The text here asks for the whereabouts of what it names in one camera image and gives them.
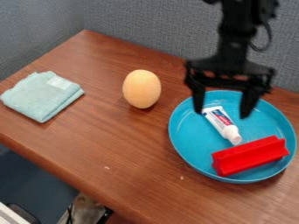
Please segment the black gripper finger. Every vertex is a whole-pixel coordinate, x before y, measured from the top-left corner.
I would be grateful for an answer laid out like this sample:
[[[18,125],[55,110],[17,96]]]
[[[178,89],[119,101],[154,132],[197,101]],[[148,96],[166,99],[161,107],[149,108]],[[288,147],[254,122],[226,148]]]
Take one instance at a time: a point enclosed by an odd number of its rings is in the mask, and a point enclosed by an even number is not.
[[[241,119],[246,118],[257,104],[258,98],[268,90],[261,86],[249,86],[244,89],[240,100],[238,116]]]
[[[185,84],[190,89],[193,110],[200,114],[204,103],[205,87],[196,80],[186,80]]]

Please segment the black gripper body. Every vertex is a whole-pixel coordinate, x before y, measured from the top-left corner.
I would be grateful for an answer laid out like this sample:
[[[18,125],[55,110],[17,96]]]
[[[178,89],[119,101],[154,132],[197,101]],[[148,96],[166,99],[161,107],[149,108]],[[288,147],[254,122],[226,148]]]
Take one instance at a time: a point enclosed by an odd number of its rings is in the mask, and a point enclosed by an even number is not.
[[[250,61],[230,61],[220,56],[190,59],[185,62],[184,82],[193,92],[205,91],[205,87],[245,90],[253,88],[266,94],[276,71]]]

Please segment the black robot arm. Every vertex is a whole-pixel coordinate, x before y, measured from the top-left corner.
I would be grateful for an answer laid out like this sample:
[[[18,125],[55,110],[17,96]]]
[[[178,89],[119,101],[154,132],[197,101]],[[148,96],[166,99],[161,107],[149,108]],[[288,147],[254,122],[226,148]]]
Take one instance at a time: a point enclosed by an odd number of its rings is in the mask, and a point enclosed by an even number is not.
[[[238,117],[246,118],[260,97],[272,90],[270,81],[276,70],[248,60],[248,50],[268,49],[252,43],[257,27],[270,33],[268,20],[276,17],[277,0],[202,0],[221,4],[218,43],[214,55],[185,61],[184,83],[190,90],[193,110],[202,110],[205,88],[229,88],[242,95]]]

